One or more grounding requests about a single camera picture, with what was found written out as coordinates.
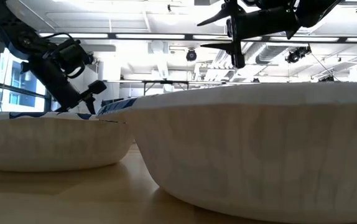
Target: table surface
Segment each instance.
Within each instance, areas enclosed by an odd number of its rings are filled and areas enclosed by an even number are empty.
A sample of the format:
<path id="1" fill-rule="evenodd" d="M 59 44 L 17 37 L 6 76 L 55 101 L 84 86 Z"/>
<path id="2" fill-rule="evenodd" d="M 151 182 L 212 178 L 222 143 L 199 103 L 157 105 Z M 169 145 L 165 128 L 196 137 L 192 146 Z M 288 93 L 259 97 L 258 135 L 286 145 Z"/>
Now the table surface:
<path id="1" fill-rule="evenodd" d="M 0 224 L 257 223 L 204 210 L 164 192 L 138 151 L 99 169 L 0 172 Z"/>

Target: paper bowl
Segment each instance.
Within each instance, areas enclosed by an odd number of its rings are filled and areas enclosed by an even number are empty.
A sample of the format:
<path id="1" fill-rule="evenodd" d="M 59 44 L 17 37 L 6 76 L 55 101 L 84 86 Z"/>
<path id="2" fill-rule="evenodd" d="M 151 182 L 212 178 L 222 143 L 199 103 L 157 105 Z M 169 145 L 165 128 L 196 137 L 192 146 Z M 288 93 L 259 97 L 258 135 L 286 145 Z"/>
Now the paper bowl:
<path id="1" fill-rule="evenodd" d="M 272 222 L 357 222 L 357 83 L 182 91 L 99 118 L 117 114 L 152 178 L 183 201 Z"/>
<path id="2" fill-rule="evenodd" d="M 0 113 L 0 170 L 49 172 L 114 164 L 133 137 L 123 123 L 75 113 Z"/>

